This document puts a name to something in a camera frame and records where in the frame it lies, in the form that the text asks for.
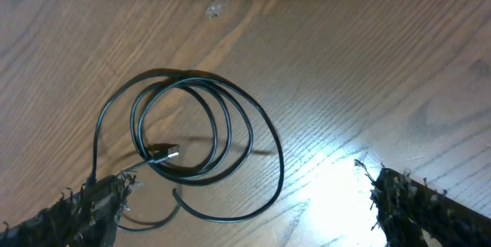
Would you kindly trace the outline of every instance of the wooden surface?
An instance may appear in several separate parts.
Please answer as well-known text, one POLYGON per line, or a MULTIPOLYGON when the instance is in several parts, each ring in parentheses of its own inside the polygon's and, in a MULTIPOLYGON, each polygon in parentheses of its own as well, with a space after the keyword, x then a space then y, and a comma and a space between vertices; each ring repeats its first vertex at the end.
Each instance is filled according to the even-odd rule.
MULTIPOLYGON (((491 0, 0 0, 0 220, 20 223, 84 182, 101 106, 151 68, 212 71, 255 97, 281 135, 285 187, 252 221, 181 211, 163 229, 118 232, 115 246, 382 246, 354 158, 374 175, 381 163, 412 170, 489 217, 490 16, 491 0)), ((99 177, 140 160, 125 154, 143 87, 104 122, 99 177)), ((232 116, 227 162, 246 142, 232 116)), ((257 152, 222 183, 185 187, 195 208, 242 215, 274 192, 272 138, 251 118, 257 152)), ((147 134, 183 145, 183 165, 210 146, 203 109, 179 91, 152 109, 147 134)), ((174 185, 149 170, 139 177, 129 216, 164 217, 174 185)))

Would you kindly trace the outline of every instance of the wood grain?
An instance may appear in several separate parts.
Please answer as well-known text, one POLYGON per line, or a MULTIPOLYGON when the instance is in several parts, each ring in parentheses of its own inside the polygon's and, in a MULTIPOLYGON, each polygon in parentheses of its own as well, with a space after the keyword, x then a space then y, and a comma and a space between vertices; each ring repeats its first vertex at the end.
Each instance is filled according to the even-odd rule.
MULTIPOLYGON (((119 232, 116 246, 382 246, 354 158, 374 174, 380 163, 412 170, 491 216, 491 0, 224 0, 210 19, 214 1, 0 0, 2 221, 20 223, 83 183, 101 106, 151 68, 212 71, 255 97, 281 135, 285 187, 252 221, 220 225, 180 212, 157 231, 119 232)), ((143 87, 104 122, 99 176, 139 161, 124 154, 143 87)), ((272 138, 246 109, 258 152, 222 183, 183 189, 203 212, 242 215, 274 192, 272 138)), ((240 148, 246 129, 232 118, 240 148)), ((183 145, 183 165, 210 146, 203 109, 179 91, 147 124, 150 142, 183 145)), ((158 220, 174 206, 174 185, 149 170, 139 176, 145 186, 131 196, 130 216, 158 220)))

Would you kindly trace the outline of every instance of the wooden floor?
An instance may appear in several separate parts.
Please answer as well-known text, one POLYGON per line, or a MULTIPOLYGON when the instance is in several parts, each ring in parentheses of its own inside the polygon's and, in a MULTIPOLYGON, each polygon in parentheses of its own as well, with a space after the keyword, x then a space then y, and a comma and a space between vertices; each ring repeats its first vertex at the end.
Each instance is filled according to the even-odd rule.
MULTIPOLYGON (((0 0, 0 220, 16 225, 85 181, 99 110, 151 68, 211 71, 255 97, 282 138, 285 186, 251 221, 180 211, 115 246, 383 246, 355 158, 374 175, 381 163, 411 170, 490 217, 490 17, 491 0, 0 0)), ((145 85, 109 111, 99 177, 140 161, 128 124, 145 85)), ((232 116, 227 162, 247 141, 232 116)), ((185 187, 196 209, 240 216, 273 194, 272 137, 251 118, 254 155, 222 183, 185 187)), ((170 93, 148 119, 149 141, 181 144, 183 165, 206 156, 209 122, 191 97, 170 93)), ((175 185, 138 175, 128 216, 163 218, 175 185)))

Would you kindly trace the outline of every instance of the coiled cable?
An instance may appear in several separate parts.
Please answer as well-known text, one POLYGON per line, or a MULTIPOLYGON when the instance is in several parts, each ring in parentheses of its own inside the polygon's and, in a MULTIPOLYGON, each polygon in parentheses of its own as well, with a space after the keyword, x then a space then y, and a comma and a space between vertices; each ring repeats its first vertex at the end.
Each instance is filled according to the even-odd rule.
POLYGON ((263 206, 246 214, 244 216, 235 216, 235 217, 218 217, 218 216, 208 216, 201 212, 196 211, 191 208, 187 203, 183 201, 177 189, 173 189, 172 194, 177 202, 176 208, 167 216, 165 219, 159 222, 153 222, 150 227, 142 228, 142 229, 131 229, 127 227, 120 226, 119 228, 122 230, 126 230, 129 232, 142 232, 150 229, 159 228, 165 224, 167 224, 176 214, 180 207, 186 210, 188 213, 193 216, 211 221, 211 222, 222 222, 222 223, 231 223, 231 222, 241 222, 244 220, 252 219, 259 214, 263 213, 267 210, 279 197, 280 192, 282 191, 283 179, 285 176, 285 165, 283 159, 283 151, 282 145, 280 143, 280 139, 278 134, 275 131, 273 123, 269 119, 267 113, 261 107, 261 105, 255 101, 250 95, 248 95, 244 90, 240 87, 234 85, 232 82, 219 77, 216 74, 211 74, 203 71, 179 71, 179 70, 170 70, 170 69, 154 69, 151 71, 146 71, 142 74, 137 75, 133 79, 129 80, 126 84, 120 87, 106 102, 103 106, 99 118, 97 120, 97 125, 94 134, 94 153, 93 153, 93 163, 92 163, 92 171, 87 180, 87 184, 94 185, 96 183, 96 170, 97 170, 97 142, 99 139, 99 132, 101 130, 102 120, 104 119, 104 115, 106 114, 108 108, 111 104, 129 87, 135 85, 138 82, 144 81, 149 78, 155 77, 164 77, 166 78, 163 81, 155 82, 145 89, 143 89, 135 99, 133 103, 133 107, 131 109, 130 114, 130 133, 131 138, 133 140, 133 144, 135 146, 136 151, 140 154, 144 161, 148 161, 150 167, 157 172, 159 175, 173 181, 175 183, 185 185, 185 186, 208 186, 223 179, 231 176, 234 172, 240 168, 240 166, 246 161, 247 157, 252 151, 252 145, 254 143, 254 134, 252 125, 247 117, 246 112, 243 110, 240 103, 226 90, 233 91, 247 100, 263 117, 266 125, 268 126, 273 139, 275 141, 276 148, 278 150, 278 160, 279 160, 279 178, 278 185, 275 193, 272 198, 263 206), (151 163, 152 154, 150 154, 150 150, 147 147, 147 143, 144 141, 143 136, 143 123, 145 121, 145 116, 148 113, 148 110, 152 106, 152 104, 165 92, 171 89, 180 89, 188 94, 191 94, 196 100, 201 104, 206 114, 208 115, 209 122, 211 123, 212 132, 213 132, 213 145, 208 154, 208 156, 196 166, 192 167, 184 167, 184 166, 176 166, 171 163, 151 163), (201 89, 212 97, 216 99, 219 103, 222 111, 225 115, 226 126, 227 126, 227 139, 226 145, 223 148, 223 151, 216 158, 216 152, 218 147, 218 133, 216 128, 215 118, 213 116, 213 112, 209 108, 208 104, 205 100, 195 91, 193 88, 201 89), (140 102, 147 95, 150 96, 150 99, 143 105, 143 109, 141 110, 140 116, 137 117, 137 108, 140 102), (242 153, 242 155, 228 168, 223 170, 221 173, 217 173, 214 176, 208 178, 201 178, 206 174, 210 174, 213 170, 215 170, 221 162, 226 158, 230 146, 232 143, 232 125, 230 122, 229 110, 226 106, 224 99, 227 99, 240 113, 242 119, 245 122, 245 125, 249 134, 249 142, 247 143, 246 149, 242 153))

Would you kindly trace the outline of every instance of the usb connector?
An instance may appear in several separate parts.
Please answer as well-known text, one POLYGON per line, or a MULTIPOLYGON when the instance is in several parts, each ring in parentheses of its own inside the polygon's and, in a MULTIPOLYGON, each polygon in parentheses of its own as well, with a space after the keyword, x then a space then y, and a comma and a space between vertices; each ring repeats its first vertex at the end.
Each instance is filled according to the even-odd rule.
POLYGON ((152 151, 150 153, 152 154, 152 158, 150 160, 139 162, 139 163, 127 168, 125 171, 134 170, 134 169, 136 169, 140 166, 144 166, 148 163, 162 163, 162 162, 165 162, 166 160, 168 160, 170 158, 178 156, 179 155, 179 145, 178 144, 168 144, 168 143, 156 144, 152 147, 152 151))

